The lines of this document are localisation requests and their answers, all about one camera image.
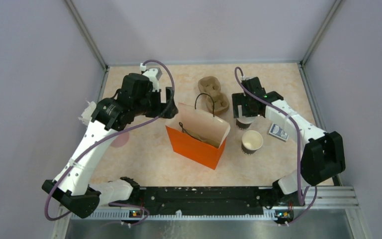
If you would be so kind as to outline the orange paper bag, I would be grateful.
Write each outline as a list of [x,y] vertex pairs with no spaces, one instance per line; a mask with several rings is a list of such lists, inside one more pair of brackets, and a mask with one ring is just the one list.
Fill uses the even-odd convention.
[[214,114],[214,100],[209,94],[199,95],[212,101],[212,112],[197,109],[197,101],[193,107],[180,103],[178,114],[165,126],[175,153],[214,170],[224,152],[230,124]]

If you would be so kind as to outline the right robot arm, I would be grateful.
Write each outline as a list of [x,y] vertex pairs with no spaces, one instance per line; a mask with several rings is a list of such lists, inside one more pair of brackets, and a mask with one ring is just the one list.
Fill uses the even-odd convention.
[[263,116],[300,147],[300,165],[273,183],[272,200],[276,204],[285,205],[298,189],[316,186],[346,169],[343,139],[338,132],[326,132],[307,121],[279,93],[267,93],[257,77],[243,80],[242,85],[244,92],[232,94],[234,118]]

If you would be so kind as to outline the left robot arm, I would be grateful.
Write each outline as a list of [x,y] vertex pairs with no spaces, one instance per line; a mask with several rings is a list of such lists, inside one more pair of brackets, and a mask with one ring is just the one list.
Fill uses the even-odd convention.
[[174,102],[175,83],[166,87],[166,102],[161,101],[160,72],[156,68],[130,73],[112,97],[100,100],[91,114],[87,130],[61,172],[43,182],[47,193],[45,218],[49,215],[49,203],[56,200],[69,213],[87,218],[98,207],[123,201],[133,206],[139,201],[138,184],[128,178],[91,184],[90,179],[103,155],[118,136],[139,128],[132,125],[138,116],[145,116],[148,123],[157,119],[171,119],[178,109]]

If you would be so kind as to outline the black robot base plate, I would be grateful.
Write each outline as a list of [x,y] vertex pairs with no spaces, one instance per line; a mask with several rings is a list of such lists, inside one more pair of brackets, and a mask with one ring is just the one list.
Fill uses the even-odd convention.
[[261,215],[273,207],[299,206],[297,193],[283,195],[272,187],[146,187],[133,190],[122,204],[147,209],[152,216]]

